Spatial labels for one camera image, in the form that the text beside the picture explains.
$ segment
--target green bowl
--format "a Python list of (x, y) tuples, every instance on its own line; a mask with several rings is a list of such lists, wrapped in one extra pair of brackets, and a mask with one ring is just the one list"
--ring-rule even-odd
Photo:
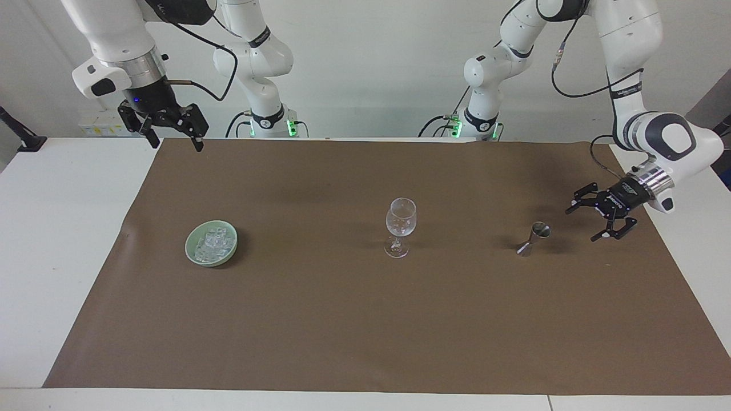
[[(231, 248), (231, 251), (223, 256), (220, 260), (213, 261), (211, 263), (201, 263), (200, 261), (196, 261), (193, 256), (195, 256), (195, 248), (198, 246), (198, 241), (200, 241), (201, 238), (205, 238), (205, 234), (211, 228), (219, 227), (226, 228), (229, 233), (233, 233), (233, 247)], [(201, 267), (218, 267), (219, 265), (227, 262), (234, 255), (237, 245), (238, 234), (236, 233), (236, 229), (231, 224), (225, 221), (213, 220), (209, 222), (204, 222), (203, 224), (196, 227), (195, 230), (191, 231), (190, 234), (188, 234), (188, 238), (185, 240), (185, 255), (188, 257), (188, 260), (191, 260), (193, 263), (196, 263)]]

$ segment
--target white wall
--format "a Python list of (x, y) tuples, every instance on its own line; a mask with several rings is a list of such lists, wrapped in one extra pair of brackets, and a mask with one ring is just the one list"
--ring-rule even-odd
[[(262, 0), (273, 32), (295, 54), (295, 68), (275, 79), (284, 102), (314, 135), (413, 136), (425, 120), (451, 112), (462, 94), (464, 61), (492, 47), (511, 0)], [(658, 0), (665, 27), (662, 49), (645, 74), (652, 110), (686, 113), (731, 67), (731, 2)], [(504, 140), (587, 140), (611, 130), (606, 94), (559, 96), (550, 66), (569, 23), (551, 23), (539, 38), (534, 66), (504, 83)], [(226, 78), (211, 63), (212, 48), (163, 23), (149, 23), (170, 78), (189, 78), (220, 92)], [(194, 28), (218, 42), (232, 37), (215, 23)], [(58, 0), (0, 1), (0, 104), (38, 133), (77, 135), (77, 110), (98, 110), (71, 80), (91, 52)], [(558, 72), (571, 92), (605, 84), (594, 22), (583, 18)], [(240, 90), (216, 103), (193, 88), (176, 89), (181, 104), (201, 106), (221, 137), (234, 113), (247, 108)], [(106, 97), (115, 108), (121, 95)]]

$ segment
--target glass base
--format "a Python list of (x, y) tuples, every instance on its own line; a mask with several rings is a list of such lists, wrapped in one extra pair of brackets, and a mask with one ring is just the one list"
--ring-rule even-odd
[(383, 250), (391, 258), (404, 258), (409, 253), (409, 246), (406, 245), (403, 238), (390, 236), (386, 240)]

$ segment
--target black mount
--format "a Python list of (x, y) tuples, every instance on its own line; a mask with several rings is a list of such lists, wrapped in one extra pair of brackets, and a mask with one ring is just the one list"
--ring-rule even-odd
[(16, 120), (10, 115), (3, 107), (0, 107), (0, 120), (3, 121), (11, 130), (20, 138), (23, 143), (18, 148), (18, 153), (35, 153), (43, 147), (43, 144), (48, 140), (48, 137), (43, 135), (36, 135), (24, 126), (23, 123)]
[[(601, 238), (621, 240), (637, 225), (637, 220), (629, 216), (629, 212), (651, 199), (647, 190), (632, 177), (622, 178), (617, 184), (603, 192), (597, 183), (591, 183), (574, 193), (574, 200), (566, 214), (571, 214), (581, 207), (595, 208), (607, 219), (607, 227), (591, 237), (591, 242)], [(614, 229), (617, 220), (624, 219), (624, 226)]]
[(124, 126), (129, 132), (138, 132), (150, 142), (152, 148), (160, 145), (160, 139), (157, 137), (152, 126), (170, 127), (190, 137), (195, 147), (195, 151), (203, 150), (203, 136), (208, 131), (208, 122), (206, 122), (197, 105), (191, 104), (188, 107), (175, 106), (171, 108), (163, 108), (156, 113), (138, 113), (129, 104), (128, 100), (124, 100), (117, 108), (119, 115), (122, 117)]

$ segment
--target green indicator light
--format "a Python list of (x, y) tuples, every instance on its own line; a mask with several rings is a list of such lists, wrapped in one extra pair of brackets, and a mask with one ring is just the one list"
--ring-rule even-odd
[(498, 133), (498, 127), (500, 127), (500, 123), (495, 124), (495, 129), (493, 130), (493, 137), (490, 139), (490, 141), (499, 141), (500, 140), (500, 134)]
[(452, 137), (459, 138), (460, 134), (462, 134), (462, 121), (457, 120), (457, 124), (452, 127), (454, 131), (452, 131)]
[(297, 135), (297, 125), (294, 121), (287, 120), (287, 124), (289, 124), (289, 136), (294, 137)]

